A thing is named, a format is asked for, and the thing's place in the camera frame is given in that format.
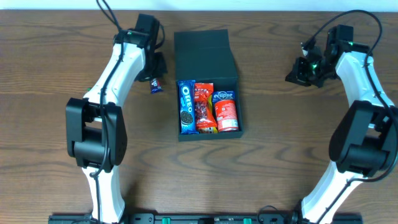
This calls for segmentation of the red Pringles can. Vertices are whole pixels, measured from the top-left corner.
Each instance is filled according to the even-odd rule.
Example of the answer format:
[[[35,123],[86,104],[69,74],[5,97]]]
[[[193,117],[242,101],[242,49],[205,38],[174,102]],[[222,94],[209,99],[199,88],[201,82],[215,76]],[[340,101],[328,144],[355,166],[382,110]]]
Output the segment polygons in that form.
[[[216,121],[219,132],[238,131],[238,117],[234,100],[221,100],[215,103]]]

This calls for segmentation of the yellow Hacks candy bag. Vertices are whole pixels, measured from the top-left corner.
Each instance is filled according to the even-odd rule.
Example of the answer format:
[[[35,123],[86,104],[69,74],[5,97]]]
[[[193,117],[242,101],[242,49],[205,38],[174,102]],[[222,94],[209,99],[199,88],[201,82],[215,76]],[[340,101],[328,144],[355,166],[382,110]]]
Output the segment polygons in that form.
[[[197,130],[201,134],[216,134],[218,133],[217,123],[213,116],[212,96],[207,98],[207,101],[198,103],[197,111]]]

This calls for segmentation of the blue Oreo cookie pack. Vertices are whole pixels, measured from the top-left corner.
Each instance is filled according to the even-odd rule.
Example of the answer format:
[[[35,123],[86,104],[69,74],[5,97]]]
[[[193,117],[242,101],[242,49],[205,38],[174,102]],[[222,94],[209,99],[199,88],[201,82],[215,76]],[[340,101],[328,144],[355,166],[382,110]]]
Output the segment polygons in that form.
[[[195,80],[178,81],[181,134],[198,134],[195,121],[194,87]]]

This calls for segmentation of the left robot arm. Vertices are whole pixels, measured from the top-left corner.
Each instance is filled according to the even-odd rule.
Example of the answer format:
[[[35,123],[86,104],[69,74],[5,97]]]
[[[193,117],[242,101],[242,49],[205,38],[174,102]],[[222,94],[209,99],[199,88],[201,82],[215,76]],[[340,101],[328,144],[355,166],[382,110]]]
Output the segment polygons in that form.
[[[67,151],[89,183],[93,211],[72,223],[120,223],[125,202],[119,166],[127,149],[123,105],[134,82],[152,83],[167,73],[157,40],[164,28],[154,16],[140,14],[132,29],[120,29],[111,58],[83,98],[66,105]]]

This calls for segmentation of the blue Eclipse mint pack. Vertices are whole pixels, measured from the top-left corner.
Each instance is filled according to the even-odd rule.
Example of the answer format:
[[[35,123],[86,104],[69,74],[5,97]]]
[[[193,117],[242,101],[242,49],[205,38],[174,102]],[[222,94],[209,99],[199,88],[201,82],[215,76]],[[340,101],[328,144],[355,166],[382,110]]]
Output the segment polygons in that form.
[[[219,102],[223,100],[235,100],[234,91],[215,91],[212,96],[213,102]]]

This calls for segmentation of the black box with hinged lid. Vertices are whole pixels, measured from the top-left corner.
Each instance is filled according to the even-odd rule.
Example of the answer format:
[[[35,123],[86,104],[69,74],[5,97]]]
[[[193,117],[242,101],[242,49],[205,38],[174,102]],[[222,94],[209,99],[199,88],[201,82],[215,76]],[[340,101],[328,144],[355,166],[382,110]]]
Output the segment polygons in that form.
[[[227,30],[176,32],[179,141],[240,138],[238,73]]]

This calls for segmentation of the red Hacks candy bag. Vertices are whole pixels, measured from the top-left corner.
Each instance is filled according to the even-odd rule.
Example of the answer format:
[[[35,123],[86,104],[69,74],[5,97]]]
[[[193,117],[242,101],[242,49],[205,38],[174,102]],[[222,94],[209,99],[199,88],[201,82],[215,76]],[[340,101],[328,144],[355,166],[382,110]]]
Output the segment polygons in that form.
[[[216,134],[217,122],[213,117],[213,84],[196,83],[194,86],[195,121],[199,133]]]

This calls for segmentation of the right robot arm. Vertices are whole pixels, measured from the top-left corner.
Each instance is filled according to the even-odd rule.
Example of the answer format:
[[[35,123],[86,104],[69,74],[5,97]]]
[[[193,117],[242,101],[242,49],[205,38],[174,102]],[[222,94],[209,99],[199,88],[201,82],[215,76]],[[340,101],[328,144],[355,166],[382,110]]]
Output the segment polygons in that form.
[[[332,223],[335,213],[360,184],[376,182],[379,171],[397,162],[397,108],[386,96],[373,67],[369,46],[353,40],[351,26],[328,31],[324,52],[315,39],[302,44],[286,81],[322,87],[341,80],[349,109],[329,143],[329,165],[315,188],[296,206],[289,223]]]

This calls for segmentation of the dark blue chocolate bar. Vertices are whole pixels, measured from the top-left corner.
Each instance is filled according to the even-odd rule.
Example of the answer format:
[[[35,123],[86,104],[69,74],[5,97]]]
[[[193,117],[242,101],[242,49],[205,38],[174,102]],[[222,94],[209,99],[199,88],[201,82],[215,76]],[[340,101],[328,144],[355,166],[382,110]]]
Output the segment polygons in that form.
[[[157,78],[153,78],[150,81],[150,93],[155,94],[155,93],[162,92],[162,91],[163,91],[163,89],[162,89],[162,86],[161,86],[159,80]]]

